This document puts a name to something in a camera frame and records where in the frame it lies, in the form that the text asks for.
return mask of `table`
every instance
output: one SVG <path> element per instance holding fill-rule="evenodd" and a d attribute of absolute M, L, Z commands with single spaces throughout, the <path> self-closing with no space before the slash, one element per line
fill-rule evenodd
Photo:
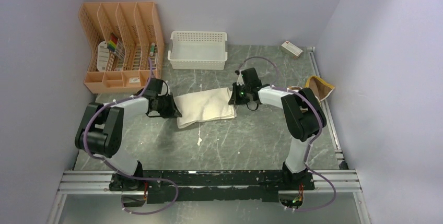
<path fill-rule="evenodd" d="M 311 58 L 303 54 L 293 59 L 277 46 L 229 45 L 224 70 L 174 70 L 165 53 L 162 79 L 167 81 L 174 96 L 190 92 L 229 87 L 237 80 L 234 71 L 247 57 L 264 56 L 276 63 L 281 72 L 279 87 L 304 86 L 314 75 Z M 250 60 L 245 68 L 255 67 L 262 82 L 275 79 L 271 64 Z M 130 94 L 101 94 L 97 102 L 122 99 Z M 137 116 L 125 122 L 121 148 L 138 159 L 145 170 L 242 170 L 281 169 L 289 153 L 290 133 L 283 111 L 260 105 L 249 111 L 245 105 L 235 106 L 237 117 L 194 123 L 177 128 L 176 119 L 150 119 Z M 327 128 L 314 142 L 309 164 L 313 169 L 338 169 L 333 141 Z M 80 151 L 75 170 L 109 170 Z"/>

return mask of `white plastic basket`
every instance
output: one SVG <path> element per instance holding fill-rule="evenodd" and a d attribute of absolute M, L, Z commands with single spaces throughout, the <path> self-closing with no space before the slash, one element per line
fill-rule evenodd
<path fill-rule="evenodd" d="M 223 70 L 228 60 L 225 32 L 174 31 L 168 60 L 173 69 Z"/>

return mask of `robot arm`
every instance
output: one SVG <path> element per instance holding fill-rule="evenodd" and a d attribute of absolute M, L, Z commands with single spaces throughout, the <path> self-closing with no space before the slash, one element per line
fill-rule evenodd
<path fill-rule="evenodd" d="M 304 88 L 298 93 L 314 106 L 321 118 L 322 127 L 325 127 L 326 117 L 312 90 Z M 267 104 L 283 109 L 288 130 L 292 135 L 289 155 L 283 164 L 283 169 L 292 174 L 305 172 L 306 149 L 309 141 L 319 131 L 319 125 L 312 110 L 292 92 L 275 90 L 268 84 L 262 85 L 255 68 L 239 72 L 239 79 L 233 83 L 229 104 L 247 105 L 251 101 L 257 104 L 257 108 L 259 104 Z"/>
<path fill-rule="evenodd" d="M 103 106 L 103 104 L 93 102 L 86 108 L 76 135 L 75 146 L 78 149 L 84 150 L 82 140 L 85 127 L 91 117 Z M 151 78 L 148 88 L 141 97 L 113 105 L 104 110 L 96 118 L 88 132 L 87 140 L 90 151 L 95 156 L 104 158 L 119 171 L 135 175 L 138 170 L 142 169 L 141 164 L 120 146 L 123 123 L 127 119 L 142 114 L 146 114 L 148 117 L 181 117 L 173 94 L 163 80 Z"/>

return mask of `metal frame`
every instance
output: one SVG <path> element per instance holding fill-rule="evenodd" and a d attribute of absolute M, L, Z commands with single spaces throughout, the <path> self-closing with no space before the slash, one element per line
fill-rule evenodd
<path fill-rule="evenodd" d="M 317 63 L 314 57 L 313 49 L 308 49 L 311 58 L 312 69 L 317 76 L 320 76 Z M 331 111 L 326 100 L 321 102 L 321 106 L 328 118 L 328 129 L 332 136 L 332 143 L 338 163 L 344 160 L 339 139 L 337 137 L 334 121 L 332 120 Z M 336 187 L 337 193 L 353 193 L 355 205 L 360 217 L 361 224 L 370 224 L 370 216 L 366 208 L 360 181 L 355 170 L 317 170 L 320 174 L 332 181 Z M 69 194 L 74 195 L 143 195 L 143 192 L 111 192 L 109 191 L 109 183 L 113 171 L 65 171 L 57 190 L 57 195 L 49 215 L 48 224 L 57 224 L 63 211 L 66 197 Z M 313 191 L 305 191 L 305 193 L 332 193 L 332 189 L 328 182 L 321 177 L 314 175 Z M 279 191 L 280 194 L 295 194 L 295 191 Z"/>
<path fill-rule="evenodd" d="M 318 170 L 317 172 L 331 180 L 339 193 L 359 193 L 362 191 L 355 170 Z M 109 183 L 113 174 L 113 171 L 65 171 L 57 194 L 143 195 L 142 191 L 109 191 Z M 327 181 L 318 175 L 313 175 L 313 179 L 316 189 L 305 192 L 332 192 L 331 186 Z M 298 193 L 298 191 L 279 191 L 279 193 L 294 194 Z"/>

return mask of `orange desk organizer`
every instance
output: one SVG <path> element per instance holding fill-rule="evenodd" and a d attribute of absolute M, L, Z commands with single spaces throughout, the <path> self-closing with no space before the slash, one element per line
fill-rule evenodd
<path fill-rule="evenodd" d="M 91 62 L 84 83 L 92 93 L 137 92 L 149 78 L 149 47 L 157 45 L 158 60 L 154 76 L 161 78 L 164 40 L 154 2 L 88 2 L 78 13 L 81 25 L 91 47 Z M 109 41 L 114 33 L 123 41 L 125 59 L 109 54 L 104 72 L 97 70 L 97 47 Z M 141 51 L 139 67 L 134 69 L 134 56 Z"/>

